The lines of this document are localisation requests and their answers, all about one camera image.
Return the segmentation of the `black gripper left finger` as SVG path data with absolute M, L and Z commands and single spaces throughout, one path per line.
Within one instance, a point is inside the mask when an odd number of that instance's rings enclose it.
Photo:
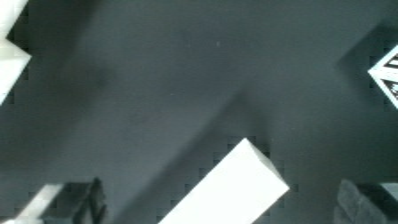
M 70 182 L 45 210 L 45 224 L 104 224 L 107 203 L 102 180 Z

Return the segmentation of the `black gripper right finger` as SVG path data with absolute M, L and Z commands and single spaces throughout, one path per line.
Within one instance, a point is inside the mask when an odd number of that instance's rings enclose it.
M 333 224 L 398 224 L 398 183 L 342 180 Z

